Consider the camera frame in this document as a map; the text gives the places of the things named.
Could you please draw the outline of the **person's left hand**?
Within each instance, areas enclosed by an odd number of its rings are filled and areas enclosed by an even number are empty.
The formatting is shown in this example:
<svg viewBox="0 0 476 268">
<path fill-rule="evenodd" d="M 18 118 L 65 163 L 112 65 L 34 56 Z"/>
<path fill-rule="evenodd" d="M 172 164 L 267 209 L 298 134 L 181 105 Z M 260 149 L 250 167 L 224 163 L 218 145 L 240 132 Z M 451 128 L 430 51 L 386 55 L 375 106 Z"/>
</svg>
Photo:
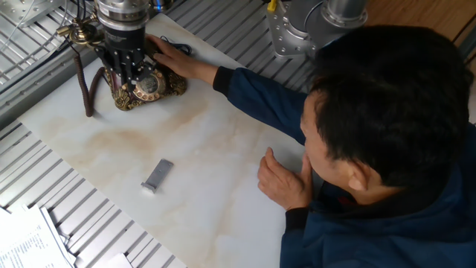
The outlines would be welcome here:
<svg viewBox="0 0 476 268">
<path fill-rule="evenodd" d="M 303 154 L 300 173 L 294 173 L 284 168 L 268 147 L 261 158 L 257 178 L 258 188 L 286 211 L 305 208 L 312 201 L 312 166 L 307 153 Z"/>
</svg>

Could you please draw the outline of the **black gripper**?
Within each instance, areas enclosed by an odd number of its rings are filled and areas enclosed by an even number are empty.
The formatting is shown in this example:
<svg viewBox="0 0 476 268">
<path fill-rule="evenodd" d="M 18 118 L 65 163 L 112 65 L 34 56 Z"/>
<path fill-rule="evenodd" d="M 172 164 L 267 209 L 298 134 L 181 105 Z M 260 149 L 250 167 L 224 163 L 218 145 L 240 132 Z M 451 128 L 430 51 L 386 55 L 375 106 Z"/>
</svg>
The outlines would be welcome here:
<svg viewBox="0 0 476 268">
<path fill-rule="evenodd" d="M 106 69 L 120 78 L 119 87 L 125 86 L 132 92 L 155 68 L 152 60 L 144 55 L 145 27 L 120 31 L 104 26 L 103 30 L 105 45 L 96 46 L 94 51 Z M 142 57 L 129 55 L 129 51 Z"/>
</svg>

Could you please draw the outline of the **person's right hand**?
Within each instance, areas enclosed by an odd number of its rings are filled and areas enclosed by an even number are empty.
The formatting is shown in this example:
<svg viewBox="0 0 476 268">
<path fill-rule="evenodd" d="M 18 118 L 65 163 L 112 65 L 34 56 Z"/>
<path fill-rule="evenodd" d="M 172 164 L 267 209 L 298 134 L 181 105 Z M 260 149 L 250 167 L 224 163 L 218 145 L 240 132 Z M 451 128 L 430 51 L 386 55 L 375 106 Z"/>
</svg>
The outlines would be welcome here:
<svg viewBox="0 0 476 268">
<path fill-rule="evenodd" d="M 154 54 L 154 59 L 160 64 L 182 77 L 199 79 L 210 85 L 213 84 L 218 66 L 189 57 L 159 37 L 147 34 L 146 38 L 157 45 L 161 51 L 161 53 Z"/>
</svg>

